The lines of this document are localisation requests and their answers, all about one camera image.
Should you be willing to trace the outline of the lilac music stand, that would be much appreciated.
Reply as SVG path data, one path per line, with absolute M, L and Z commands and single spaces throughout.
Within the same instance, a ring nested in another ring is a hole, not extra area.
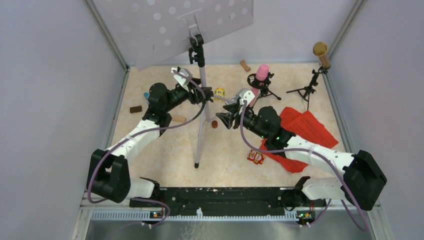
M 93 4 L 128 66 L 143 70 L 188 53 L 203 87 L 208 87 L 204 45 L 254 21 L 251 0 L 95 0 Z M 196 116 L 209 118 L 208 102 Z

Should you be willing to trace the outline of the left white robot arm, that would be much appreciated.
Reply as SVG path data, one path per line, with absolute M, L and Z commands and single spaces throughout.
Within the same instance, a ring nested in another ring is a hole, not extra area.
M 151 142 L 172 129 L 172 109 L 189 101 L 193 105 L 201 104 L 200 109 L 204 110 L 213 96 L 211 87 L 200 87 L 192 80 L 176 84 L 172 90 L 160 82 L 153 84 L 149 89 L 148 109 L 137 126 L 115 145 L 92 153 L 86 184 L 88 201 L 121 203 L 126 198 L 141 198 L 147 206 L 156 206 L 161 198 L 155 190 L 157 182 L 131 177 L 131 162 Z

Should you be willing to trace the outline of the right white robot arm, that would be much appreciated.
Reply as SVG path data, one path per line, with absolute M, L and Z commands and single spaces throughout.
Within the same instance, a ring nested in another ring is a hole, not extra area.
M 293 192 L 293 200 L 299 206 L 307 206 L 312 200 L 336 199 L 348 201 L 364 211 L 375 206 L 387 178 L 373 155 L 365 150 L 357 153 L 333 150 L 302 138 L 283 128 L 281 117 L 272 106 L 262 107 L 254 113 L 251 107 L 234 103 L 216 113 L 226 128 L 248 130 L 264 140 L 264 152 L 299 161 L 333 177 L 307 178 Z

